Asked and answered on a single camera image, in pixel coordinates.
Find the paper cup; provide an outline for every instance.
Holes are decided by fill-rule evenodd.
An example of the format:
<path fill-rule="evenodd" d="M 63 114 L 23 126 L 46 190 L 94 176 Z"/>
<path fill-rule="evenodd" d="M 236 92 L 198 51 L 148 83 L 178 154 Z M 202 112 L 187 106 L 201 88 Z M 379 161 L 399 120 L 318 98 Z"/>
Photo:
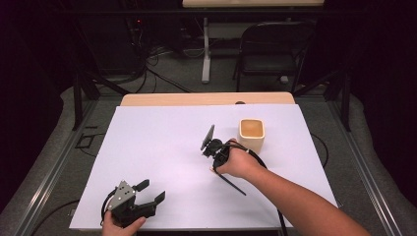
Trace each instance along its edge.
<path fill-rule="evenodd" d="M 238 142 L 259 154 L 264 144 L 264 122 L 258 119 L 243 119 L 239 122 Z"/>

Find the gray carpet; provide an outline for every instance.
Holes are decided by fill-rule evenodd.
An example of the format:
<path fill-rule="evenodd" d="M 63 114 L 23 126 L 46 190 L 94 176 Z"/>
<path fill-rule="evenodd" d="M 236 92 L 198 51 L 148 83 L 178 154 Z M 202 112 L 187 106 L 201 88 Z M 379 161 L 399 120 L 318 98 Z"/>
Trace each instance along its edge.
<path fill-rule="evenodd" d="M 174 54 L 159 56 L 157 65 L 150 66 L 180 85 L 193 91 L 235 91 L 235 82 L 231 80 L 235 60 L 227 56 L 218 55 L 215 52 L 211 62 L 211 81 L 208 85 L 202 85 L 200 81 L 203 62 L 201 58 L 184 58 Z M 143 81 L 140 78 L 136 81 L 121 85 L 129 91 L 135 91 Z M 56 163 L 62 154 L 64 146 L 71 145 L 68 151 L 68 158 L 57 175 L 56 183 L 52 186 L 51 192 L 45 199 L 44 204 L 39 205 L 38 215 L 24 226 L 31 229 L 39 221 L 50 213 L 54 208 L 70 201 L 79 199 L 89 178 L 89 171 L 94 162 L 94 155 L 97 154 L 103 139 L 103 133 L 110 123 L 115 106 L 120 103 L 121 97 L 108 88 L 98 86 L 102 98 L 98 102 L 87 103 L 92 107 L 90 117 L 84 123 L 79 133 L 71 131 L 74 114 L 72 90 L 69 89 L 62 94 L 65 101 L 63 114 L 54 133 L 51 135 L 42 154 L 28 174 L 27 179 L 21 188 L 10 201 L 0 216 L 1 235 L 14 235 L 19 231 L 22 217 L 28 211 L 30 202 L 35 196 L 38 187 L 42 185 L 44 176 L 48 174 L 51 167 Z M 282 85 L 276 78 L 259 80 L 243 79 L 242 91 L 256 90 L 289 90 L 290 84 Z M 147 82 L 140 92 L 182 92 L 180 89 L 156 79 L 150 74 Z M 316 89 L 312 94 L 320 94 L 322 90 Z M 369 197 L 363 180 L 358 174 L 352 150 L 344 139 L 337 120 L 331 113 L 327 102 L 320 96 L 309 96 L 296 99 L 300 105 L 310 131 L 320 137 L 328 147 L 329 160 L 325 168 L 326 175 L 336 199 L 341 204 L 341 209 L 359 221 L 372 235 L 387 235 L 378 212 Z M 402 197 L 389 175 L 378 161 L 370 138 L 366 121 L 362 113 L 361 103 L 352 98 L 351 102 L 351 128 L 352 136 L 358 143 L 361 153 L 365 156 L 370 166 L 372 175 L 387 199 L 387 204 L 396 220 L 403 235 L 417 235 L 417 210 L 414 206 Z M 76 135 L 75 141 L 67 144 L 67 140 Z M 93 137 L 91 146 L 88 148 L 75 148 L 77 141 L 85 136 Z M 325 160 L 326 152 L 324 146 L 318 139 L 312 137 L 322 161 Z M 86 145 L 88 140 L 83 140 L 80 145 Z M 71 216 L 69 212 L 76 208 L 76 204 L 66 206 L 52 214 L 38 229 L 36 235 L 100 235 L 99 232 L 78 232 L 69 230 Z"/>

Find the forearm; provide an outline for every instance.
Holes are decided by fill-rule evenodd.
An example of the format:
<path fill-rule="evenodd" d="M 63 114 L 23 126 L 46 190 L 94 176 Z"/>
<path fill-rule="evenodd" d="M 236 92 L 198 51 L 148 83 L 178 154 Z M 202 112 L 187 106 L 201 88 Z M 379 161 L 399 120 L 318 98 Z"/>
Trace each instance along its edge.
<path fill-rule="evenodd" d="M 303 235 L 369 235 L 357 222 L 319 195 L 261 166 L 244 177 Z"/>

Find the white sheet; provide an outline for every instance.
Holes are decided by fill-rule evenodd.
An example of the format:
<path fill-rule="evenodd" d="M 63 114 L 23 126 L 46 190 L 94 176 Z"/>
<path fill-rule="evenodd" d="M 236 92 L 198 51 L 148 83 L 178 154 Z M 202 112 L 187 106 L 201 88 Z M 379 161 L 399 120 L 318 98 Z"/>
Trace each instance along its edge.
<path fill-rule="evenodd" d="M 101 229 L 107 194 L 126 180 L 150 179 L 137 194 L 147 203 L 166 199 L 145 230 L 231 230 L 280 227 L 274 206 L 244 180 L 225 175 L 243 196 L 209 171 L 212 158 L 200 147 L 209 128 L 226 142 L 237 137 L 239 120 L 262 119 L 266 137 L 260 153 L 268 169 L 321 195 L 336 206 L 298 105 L 117 107 L 70 228 Z"/>

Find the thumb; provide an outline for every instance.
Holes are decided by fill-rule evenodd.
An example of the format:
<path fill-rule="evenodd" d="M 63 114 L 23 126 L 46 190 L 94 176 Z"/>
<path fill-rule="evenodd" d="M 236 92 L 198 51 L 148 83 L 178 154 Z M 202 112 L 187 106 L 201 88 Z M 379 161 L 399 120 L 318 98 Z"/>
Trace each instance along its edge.
<path fill-rule="evenodd" d="M 128 232 L 130 235 L 133 235 L 142 227 L 142 225 L 145 224 L 146 221 L 147 219 L 142 216 L 139 219 L 135 220 L 132 224 L 127 226 L 125 228 L 125 231 Z"/>
<path fill-rule="evenodd" d="M 112 220 L 112 219 L 111 219 L 111 211 L 110 211 L 110 210 L 108 210 L 108 211 L 106 211 L 106 212 L 105 212 L 105 214 L 104 214 L 104 222 L 112 222 L 111 220 Z"/>
<path fill-rule="evenodd" d="M 212 167 L 212 170 L 214 171 L 214 172 L 217 172 L 218 174 L 224 174 L 224 173 L 226 173 L 227 171 L 226 171 L 226 166 L 224 166 L 224 164 L 223 165 L 220 165 L 220 166 L 218 166 L 217 168 L 215 168 L 215 171 L 214 171 L 214 168 Z"/>

